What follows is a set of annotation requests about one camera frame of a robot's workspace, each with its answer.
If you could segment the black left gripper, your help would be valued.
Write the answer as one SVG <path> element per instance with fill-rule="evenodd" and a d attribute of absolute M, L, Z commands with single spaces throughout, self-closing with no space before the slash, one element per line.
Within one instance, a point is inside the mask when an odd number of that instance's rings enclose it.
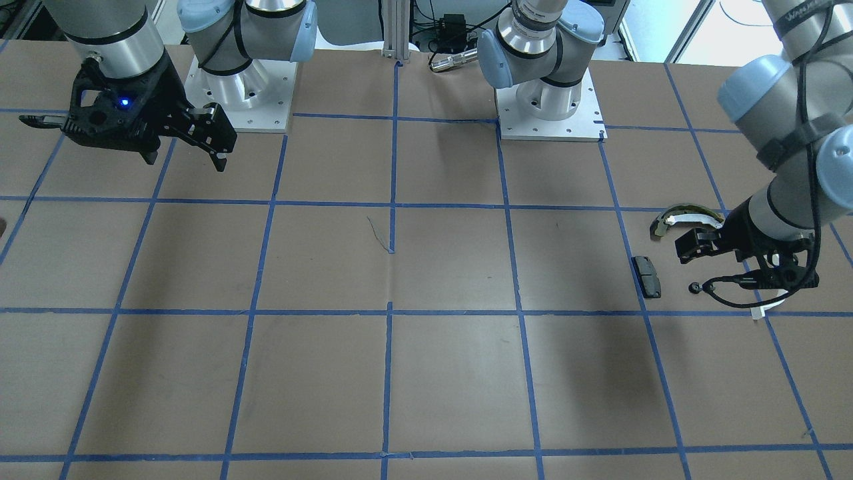
<path fill-rule="evenodd" d="M 792 239 L 768 236 L 755 226 L 749 213 L 729 213 L 718 230 L 693 228 L 674 241 L 680 264 L 695 259 L 734 253 L 737 261 L 792 252 L 800 235 Z"/>

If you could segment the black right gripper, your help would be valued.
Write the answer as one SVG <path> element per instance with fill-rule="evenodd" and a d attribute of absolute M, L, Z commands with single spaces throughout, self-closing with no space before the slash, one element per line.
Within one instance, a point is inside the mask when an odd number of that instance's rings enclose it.
<path fill-rule="evenodd" d="M 20 115 L 35 129 L 62 129 L 68 139 L 89 148 L 137 152 L 155 164 L 161 136 L 177 137 L 209 155 L 222 173 L 237 144 L 237 131 L 218 103 L 192 107 L 168 51 L 146 72 L 109 78 L 94 54 L 81 64 L 73 82 L 68 115 Z"/>

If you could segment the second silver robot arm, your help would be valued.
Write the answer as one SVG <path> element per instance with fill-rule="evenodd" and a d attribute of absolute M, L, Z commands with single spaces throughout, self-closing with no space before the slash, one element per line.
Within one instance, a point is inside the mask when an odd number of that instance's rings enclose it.
<path fill-rule="evenodd" d="M 21 116 L 34 128 L 59 129 L 89 148 L 157 158 L 162 136 L 204 150 L 219 172 L 237 144 L 231 111 L 250 109 L 269 86 L 262 63 L 292 67 L 316 51 L 312 1 L 181 1 L 179 21 L 204 79 L 241 86 L 243 99 L 213 91 L 195 107 L 185 92 L 143 1 L 46 1 L 45 8 L 81 67 L 64 116 Z M 512 1 L 477 43 L 482 74 L 497 90 L 516 88 L 534 105 L 530 115 L 563 121 L 572 112 L 544 112 L 546 94 L 578 91 L 599 42 L 600 15 L 578 1 Z"/>

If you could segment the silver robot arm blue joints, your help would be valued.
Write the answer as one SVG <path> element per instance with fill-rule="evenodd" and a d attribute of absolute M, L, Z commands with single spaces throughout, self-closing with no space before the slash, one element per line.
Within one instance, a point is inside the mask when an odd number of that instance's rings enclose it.
<path fill-rule="evenodd" d="M 717 101 L 776 174 L 744 204 L 767 237 L 791 241 L 814 227 L 806 142 L 816 154 L 820 224 L 851 210 L 850 1 L 765 1 L 784 48 L 738 68 Z"/>

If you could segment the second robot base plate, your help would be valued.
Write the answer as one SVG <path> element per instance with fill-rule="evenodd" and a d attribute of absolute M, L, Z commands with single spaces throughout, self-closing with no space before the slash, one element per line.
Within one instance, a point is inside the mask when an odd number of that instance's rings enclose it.
<path fill-rule="evenodd" d="M 196 107 L 218 103 L 238 133 L 286 133 L 300 66 L 256 59 L 243 72 L 217 76 L 193 58 L 184 89 Z"/>

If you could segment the square robot base plate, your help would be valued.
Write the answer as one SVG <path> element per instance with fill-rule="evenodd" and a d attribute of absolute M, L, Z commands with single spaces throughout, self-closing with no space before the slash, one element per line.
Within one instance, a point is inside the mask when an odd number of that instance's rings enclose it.
<path fill-rule="evenodd" d="M 608 137 L 589 70 L 573 86 L 537 79 L 496 90 L 494 95 L 503 139 L 598 142 Z"/>

